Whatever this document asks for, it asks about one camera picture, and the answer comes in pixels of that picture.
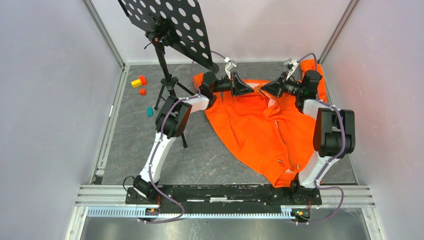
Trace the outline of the orange jacket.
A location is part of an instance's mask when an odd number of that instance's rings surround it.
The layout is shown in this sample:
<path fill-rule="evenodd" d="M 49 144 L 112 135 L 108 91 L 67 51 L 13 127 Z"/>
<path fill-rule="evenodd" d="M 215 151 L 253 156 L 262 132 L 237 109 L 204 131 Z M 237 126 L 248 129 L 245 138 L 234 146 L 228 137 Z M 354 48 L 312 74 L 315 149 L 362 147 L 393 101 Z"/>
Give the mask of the orange jacket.
<path fill-rule="evenodd" d="M 264 79 L 246 79 L 254 90 L 242 96 L 215 93 L 205 115 L 228 150 L 276 188 L 288 187 L 314 153 L 316 121 L 298 111 L 295 97 L 261 90 Z"/>

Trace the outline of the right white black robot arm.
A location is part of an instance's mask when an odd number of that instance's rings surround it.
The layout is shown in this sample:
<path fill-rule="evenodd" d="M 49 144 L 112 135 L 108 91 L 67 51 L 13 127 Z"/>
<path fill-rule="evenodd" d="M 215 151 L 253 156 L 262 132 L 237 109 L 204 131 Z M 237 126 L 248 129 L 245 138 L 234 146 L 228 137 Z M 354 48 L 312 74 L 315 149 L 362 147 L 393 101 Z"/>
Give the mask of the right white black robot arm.
<path fill-rule="evenodd" d="M 355 148 L 355 113 L 338 109 L 317 99 L 322 75 L 307 70 L 301 81 L 283 72 L 276 80 L 260 89 L 273 97 L 290 95 L 295 98 L 296 109 L 315 120 L 312 145 L 314 153 L 302 171 L 290 182 L 289 199 L 302 204 L 320 189 L 320 182 L 331 166 Z"/>

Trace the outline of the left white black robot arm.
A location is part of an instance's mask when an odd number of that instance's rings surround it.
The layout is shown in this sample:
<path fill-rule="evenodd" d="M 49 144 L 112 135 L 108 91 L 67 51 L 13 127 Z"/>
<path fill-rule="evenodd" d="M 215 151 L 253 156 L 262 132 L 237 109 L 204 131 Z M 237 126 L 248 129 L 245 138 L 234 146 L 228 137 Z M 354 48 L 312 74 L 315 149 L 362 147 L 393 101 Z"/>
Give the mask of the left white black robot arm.
<path fill-rule="evenodd" d="M 183 135 L 190 115 L 210 109 L 217 102 L 217 93 L 227 92 L 232 97 L 239 97 L 254 92 L 235 71 L 222 78 L 217 78 L 211 71 L 204 73 L 198 90 L 199 93 L 189 97 L 169 96 L 156 118 L 156 134 L 151 152 L 145 166 L 133 181 L 133 189 L 145 204 L 153 203 L 159 195 L 156 184 L 160 180 L 163 164 L 171 146 Z"/>

